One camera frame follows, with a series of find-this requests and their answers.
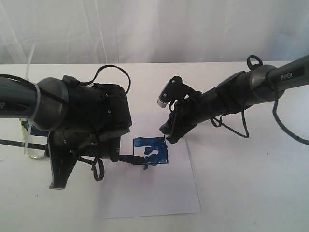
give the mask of white backdrop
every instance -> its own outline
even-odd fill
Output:
[[[0,63],[293,60],[308,0],[0,0]]]

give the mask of white tabletop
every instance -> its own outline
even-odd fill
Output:
[[[281,66],[286,62],[265,62]],[[93,78],[98,64],[31,65],[29,77],[71,75]],[[174,75],[195,90],[207,91],[228,76],[248,70],[245,62],[120,64],[132,78],[130,110],[164,112],[156,99]],[[23,77],[25,65],[0,65],[0,73]],[[126,87],[114,69],[103,71],[101,83]],[[298,135],[309,138],[309,87],[287,90],[278,114]],[[246,111],[250,132],[243,139],[204,122],[186,136],[199,194],[201,212],[184,215],[102,220],[95,203],[104,200],[89,167],[78,163],[65,190],[49,190],[48,159],[32,160],[23,149],[0,145],[0,230],[7,231],[171,231],[253,232],[304,231],[309,228],[309,147],[286,135],[272,116],[273,103]],[[226,124],[242,131],[240,115],[226,116]],[[0,138],[20,140],[17,119],[0,120]]]

